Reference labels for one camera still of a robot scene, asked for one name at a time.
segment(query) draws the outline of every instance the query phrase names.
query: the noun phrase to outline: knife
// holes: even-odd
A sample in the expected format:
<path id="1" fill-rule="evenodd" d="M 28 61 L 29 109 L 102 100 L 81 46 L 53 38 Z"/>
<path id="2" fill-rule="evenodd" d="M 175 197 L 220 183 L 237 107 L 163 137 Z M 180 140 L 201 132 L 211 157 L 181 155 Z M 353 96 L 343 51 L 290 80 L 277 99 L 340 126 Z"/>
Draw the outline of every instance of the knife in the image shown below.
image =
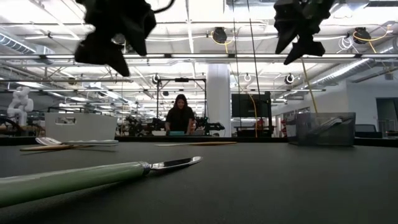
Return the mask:
<path id="1" fill-rule="evenodd" d="M 55 195 L 112 184 L 147 175 L 150 171 L 183 168 L 200 162 L 195 156 L 187 159 L 149 164 L 127 162 L 82 169 L 44 172 L 0 178 L 0 208 Z"/>

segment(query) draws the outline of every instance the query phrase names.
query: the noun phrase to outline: black shirt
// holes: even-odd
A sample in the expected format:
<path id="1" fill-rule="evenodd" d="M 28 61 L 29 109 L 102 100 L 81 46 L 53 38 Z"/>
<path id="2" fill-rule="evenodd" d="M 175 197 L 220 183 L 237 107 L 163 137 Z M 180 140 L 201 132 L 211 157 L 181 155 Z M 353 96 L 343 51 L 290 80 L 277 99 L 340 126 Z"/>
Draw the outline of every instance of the black shirt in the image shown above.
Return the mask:
<path id="1" fill-rule="evenodd" d="M 171 131 L 187 132 L 189 119 L 195 119 L 192 108 L 187 106 L 184 109 L 172 108 L 167 113 L 166 122 L 170 123 Z"/>

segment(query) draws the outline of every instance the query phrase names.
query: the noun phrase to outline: blue object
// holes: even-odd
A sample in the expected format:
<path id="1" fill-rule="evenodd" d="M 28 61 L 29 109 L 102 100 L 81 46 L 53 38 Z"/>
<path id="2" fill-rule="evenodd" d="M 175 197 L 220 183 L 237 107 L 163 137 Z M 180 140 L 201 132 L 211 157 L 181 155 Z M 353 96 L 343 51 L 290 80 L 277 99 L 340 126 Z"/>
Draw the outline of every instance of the blue object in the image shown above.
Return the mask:
<path id="1" fill-rule="evenodd" d="M 169 136 L 184 136 L 185 132 L 183 131 L 171 131 Z"/>

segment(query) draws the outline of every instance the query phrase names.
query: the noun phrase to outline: white humanoid robot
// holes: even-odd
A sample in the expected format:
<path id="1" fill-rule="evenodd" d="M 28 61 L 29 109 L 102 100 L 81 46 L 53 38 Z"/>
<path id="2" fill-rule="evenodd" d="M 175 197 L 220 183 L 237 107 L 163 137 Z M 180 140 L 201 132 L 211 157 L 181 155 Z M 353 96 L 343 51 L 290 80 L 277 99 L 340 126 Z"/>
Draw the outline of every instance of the white humanoid robot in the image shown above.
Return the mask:
<path id="1" fill-rule="evenodd" d="M 18 87 L 17 91 L 12 94 L 14 98 L 7 109 L 9 118 L 15 119 L 16 115 L 18 116 L 18 124 L 20 126 L 26 125 L 27 112 L 33 111 L 33 100 L 28 97 L 29 92 L 29 87 Z"/>

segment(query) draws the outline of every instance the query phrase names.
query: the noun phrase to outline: green knife handle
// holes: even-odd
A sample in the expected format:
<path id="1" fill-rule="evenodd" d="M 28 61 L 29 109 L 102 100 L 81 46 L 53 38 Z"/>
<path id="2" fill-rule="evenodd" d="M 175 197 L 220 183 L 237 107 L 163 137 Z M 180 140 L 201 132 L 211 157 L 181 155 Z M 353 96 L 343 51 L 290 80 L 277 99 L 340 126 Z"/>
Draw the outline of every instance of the green knife handle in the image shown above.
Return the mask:
<path id="1" fill-rule="evenodd" d="M 146 162 L 0 178 L 0 208 L 146 175 Z"/>

